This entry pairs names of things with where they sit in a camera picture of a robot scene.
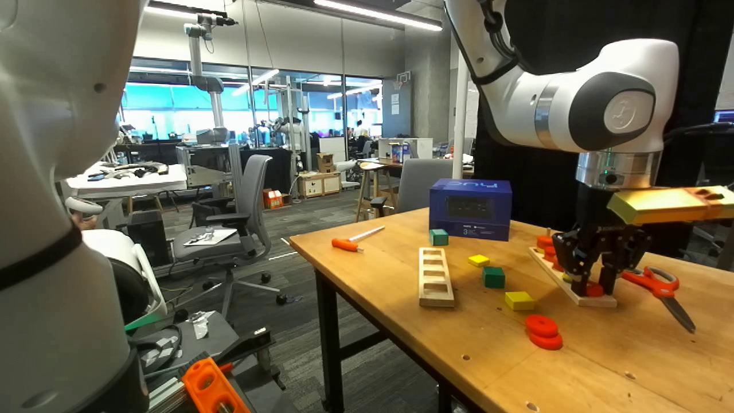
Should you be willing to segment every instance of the ceiling light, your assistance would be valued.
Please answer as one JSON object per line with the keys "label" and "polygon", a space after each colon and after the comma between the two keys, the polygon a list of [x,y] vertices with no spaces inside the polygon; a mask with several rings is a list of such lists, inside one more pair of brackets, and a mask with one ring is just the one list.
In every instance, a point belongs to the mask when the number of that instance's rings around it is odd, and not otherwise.
{"label": "ceiling light", "polygon": [[333,3],[333,0],[313,0],[313,5],[325,7],[325,10],[346,12],[346,13],[367,15],[367,19],[376,19],[376,20],[409,26],[409,27],[419,27],[419,30],[428,30],[428,31],[443,30],[443,26],[437,26],[437,23],[428,23],[428,20],[419,20],[419,19],[409,19],[409,15],[399,15],[399,13],[385,13],[385,12],[364,10],[364,7],[353,7],[353,5]]}
{"label": "ceiling light", "polygon": [[201,7],[201,3],[190,3],[190,0],[151,0],[145,7],[151,13],[164,13],[164,15],[214,15],[214,19],[226,19],[225,7],[209,3]]}
{"label": "ceiling light", "polygon": [[[266,74],[257,75],[251,81],[251,85],[266,83],[266,81],[274,77],[278,74],[279,74],[279,69],[266,70]],[[247,90],[249,90],[249,83],[243,83],[237,90],[231,91],[231,97],[241,97]]]}
{"label": "ceiling light", "polygon": [[370,90],[382,90],[382,83],[380,81],[370,81],[370,83],[367,83],[367,85],[362,85],[362,86],[357,86],[357,90],[346,90],[344,93],[346,97],[351,97],[351,93],[362,93],[362,91],[370,91]]}

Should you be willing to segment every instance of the wall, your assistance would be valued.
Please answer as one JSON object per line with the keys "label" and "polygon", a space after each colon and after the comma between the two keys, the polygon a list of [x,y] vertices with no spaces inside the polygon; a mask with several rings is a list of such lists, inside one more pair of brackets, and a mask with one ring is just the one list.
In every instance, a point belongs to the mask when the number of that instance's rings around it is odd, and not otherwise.
{"label": "wall", "polygon": [[413,74],[382,83],[382,137],[413,136]]}
{"label": "wall", "polygon": [[[397,27],[253,0],[228,5],[226,13],[237,26],[214,27],[213,50],[201,50],[201,62],[378,77],[404,70],[404,30]],[[184,23],[184,19],[145,13],[135,57],[188,59]]]}
{"label": "wall", "polygon": [[443,10],[427,5],[413,13],[443,20],[443,31],[406,30],[406,70],[413,74],[413,136],[448,137],[448,39]]}

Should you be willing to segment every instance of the green block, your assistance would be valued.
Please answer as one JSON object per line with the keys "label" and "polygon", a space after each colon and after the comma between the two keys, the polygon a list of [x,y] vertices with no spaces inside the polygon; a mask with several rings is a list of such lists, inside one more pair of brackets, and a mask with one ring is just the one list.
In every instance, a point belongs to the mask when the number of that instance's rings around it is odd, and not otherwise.
{"label": "green block", "polygon": [[483,267],[481,279],[487,289],[503,289],[503,270],[499,267]]}
{"label": "green block", "polygon": [[445,230],[430,230],[430,245],[448,245],[448,233]]}

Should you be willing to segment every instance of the blue box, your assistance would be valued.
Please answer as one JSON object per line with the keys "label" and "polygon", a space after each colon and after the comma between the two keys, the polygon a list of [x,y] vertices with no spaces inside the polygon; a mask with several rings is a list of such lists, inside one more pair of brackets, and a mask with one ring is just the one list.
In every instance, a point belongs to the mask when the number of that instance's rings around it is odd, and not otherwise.
{"label": "blue box", "polygon": [[430,186],[428,226],[453,236],[508,238],[510,186],[491,179],[439,179]]}

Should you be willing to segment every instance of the computer screen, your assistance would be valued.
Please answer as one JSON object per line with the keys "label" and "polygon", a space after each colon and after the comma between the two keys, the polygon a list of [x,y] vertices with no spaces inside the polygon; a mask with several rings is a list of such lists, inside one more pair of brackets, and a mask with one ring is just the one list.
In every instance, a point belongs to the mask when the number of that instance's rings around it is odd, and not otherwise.
{"label": "computer screen", "polygon": [[201,128],[197,131],[197,145],[225,145],[226,128]]}
{"label": "computer screen", "polygon": [[734,123],[734,107],[729,107],[729,111],[716,111],[716,113],[712,113],[712,123]]}

